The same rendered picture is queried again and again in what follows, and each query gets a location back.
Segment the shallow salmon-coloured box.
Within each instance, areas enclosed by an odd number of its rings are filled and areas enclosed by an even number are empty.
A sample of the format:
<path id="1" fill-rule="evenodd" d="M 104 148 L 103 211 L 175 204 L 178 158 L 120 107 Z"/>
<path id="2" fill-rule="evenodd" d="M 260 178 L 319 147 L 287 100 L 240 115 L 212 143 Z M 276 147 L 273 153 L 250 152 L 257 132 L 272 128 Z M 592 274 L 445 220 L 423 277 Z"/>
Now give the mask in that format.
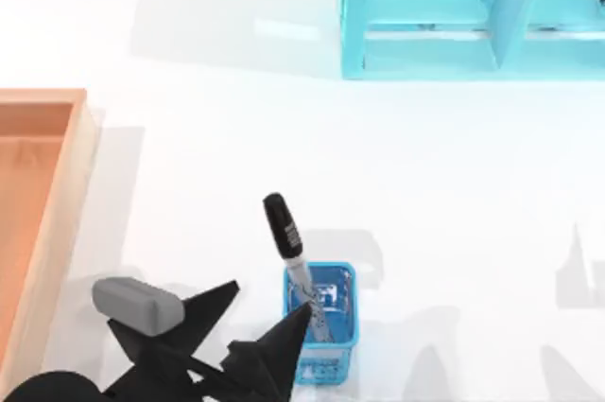
<path id="1" fill-rule="evenodd" d="M 4 354 L 83 88 L 0 88 L 0 355 Z"/>

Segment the blue pen basket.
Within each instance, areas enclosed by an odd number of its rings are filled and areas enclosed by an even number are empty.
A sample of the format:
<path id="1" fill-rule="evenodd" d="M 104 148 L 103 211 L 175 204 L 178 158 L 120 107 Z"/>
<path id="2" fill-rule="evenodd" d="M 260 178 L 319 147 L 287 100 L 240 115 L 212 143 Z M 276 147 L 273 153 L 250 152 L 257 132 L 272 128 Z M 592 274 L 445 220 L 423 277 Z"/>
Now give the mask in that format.
<path id="1" fill-rule="evenodd" d="M 348 378 L 359 336 L 356 272 L 347 262 L 310 262 L 308 267 L 333 340 L 317 341 L 313 329 L 307 329 L 295 383 L 340 385 Z"/>

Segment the light blue rack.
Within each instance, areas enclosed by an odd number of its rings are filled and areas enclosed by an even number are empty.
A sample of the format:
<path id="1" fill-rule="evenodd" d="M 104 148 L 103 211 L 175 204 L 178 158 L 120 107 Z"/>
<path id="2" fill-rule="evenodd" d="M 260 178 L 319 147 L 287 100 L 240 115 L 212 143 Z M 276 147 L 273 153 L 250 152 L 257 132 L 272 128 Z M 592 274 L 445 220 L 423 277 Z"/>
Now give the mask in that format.
<path id="1" fill-rule="evenodd" d="M 605 81 L 605 0 L 339 0 L 346 79 Z"/>

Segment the black and grey marker pen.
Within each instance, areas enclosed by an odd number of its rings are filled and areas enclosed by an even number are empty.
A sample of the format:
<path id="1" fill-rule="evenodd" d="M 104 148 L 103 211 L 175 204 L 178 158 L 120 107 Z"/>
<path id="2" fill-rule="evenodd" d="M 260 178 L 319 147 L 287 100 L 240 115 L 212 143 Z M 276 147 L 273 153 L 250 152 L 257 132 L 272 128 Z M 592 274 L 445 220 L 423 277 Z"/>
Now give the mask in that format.
<path id="1" fill-rule="evenodd" d="M 285 262 L 285 268 L 301 303 L 311 307 L 310 327 L 315 341 L 333 342 L 319 294 L 303 255 L 303 241 L 285 198 L 278 192 L 263 199 L 265 215 L 275 246 Z"/>

